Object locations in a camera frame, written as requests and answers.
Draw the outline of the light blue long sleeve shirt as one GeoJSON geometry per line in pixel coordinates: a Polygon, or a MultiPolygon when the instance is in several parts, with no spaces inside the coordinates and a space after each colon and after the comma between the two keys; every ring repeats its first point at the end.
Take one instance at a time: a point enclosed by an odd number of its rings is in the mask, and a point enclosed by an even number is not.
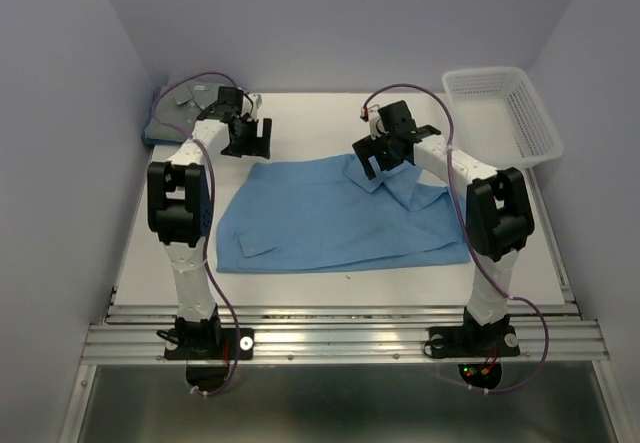
{"type": "Polygon", "coordinates": [[[216,230],[231,274],[369,271],[465,264],[449,191],[408,163],[368,179],[353,154],[255,164],[216,230]]]}

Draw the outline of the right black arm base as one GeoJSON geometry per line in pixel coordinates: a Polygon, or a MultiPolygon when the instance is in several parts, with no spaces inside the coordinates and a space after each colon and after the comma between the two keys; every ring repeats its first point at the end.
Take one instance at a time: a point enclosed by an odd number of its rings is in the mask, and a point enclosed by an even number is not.
{"type": "Polygon", "coordinates": [[[439,326],[428,329],[428,339],[422,345],[423,353],[433,359],[461,359],[493,356],[517,357],[521,350],[515,329],[471,330],[463,326],[439,326]]]}

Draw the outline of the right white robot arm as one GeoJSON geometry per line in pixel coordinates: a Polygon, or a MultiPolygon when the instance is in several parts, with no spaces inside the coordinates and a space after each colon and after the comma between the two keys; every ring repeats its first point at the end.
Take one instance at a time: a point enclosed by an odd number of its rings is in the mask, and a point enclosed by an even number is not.
{"type": "Polygon", "coordinates": [[[403,163],[425,170],[449,186],[475,274],[466,313],[473,320],[460,329],[463,347],[482,353],[496,341],[492,325],[506,320],[513,267],[534,231],[522,172],[498,169],[453,144],[431,125],[419,127],[405,101],[361,110],[369,134],[353,144],[370,180],[403,163]]]}

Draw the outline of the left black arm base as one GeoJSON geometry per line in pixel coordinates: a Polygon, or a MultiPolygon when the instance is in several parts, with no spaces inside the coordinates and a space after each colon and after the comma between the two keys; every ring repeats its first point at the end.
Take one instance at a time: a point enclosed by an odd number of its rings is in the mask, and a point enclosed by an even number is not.
{"type": "Polygon", "coordinates": [[[253,358],[255,331],[241,327],[240,338],[235,328],[221,330],[220,341],[180,342],[174,328],[157,330],[165,342],[164,358],[169,361],[248,361],[253,358]]]}

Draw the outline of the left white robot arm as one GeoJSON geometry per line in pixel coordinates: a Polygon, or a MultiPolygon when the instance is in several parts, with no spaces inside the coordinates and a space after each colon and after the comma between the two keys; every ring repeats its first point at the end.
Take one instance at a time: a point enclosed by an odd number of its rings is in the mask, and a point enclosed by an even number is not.
{"type": "Polygon", "coordinates": [[[215,355],[223,334],[207,274],[214,213],[212,157],[271,157],[272,120],[258,118],[262,96],[222,86],[185,141],[147,168],[147,216],[171,263],[178,296],[175,331],[199,356],[215,355]]]}

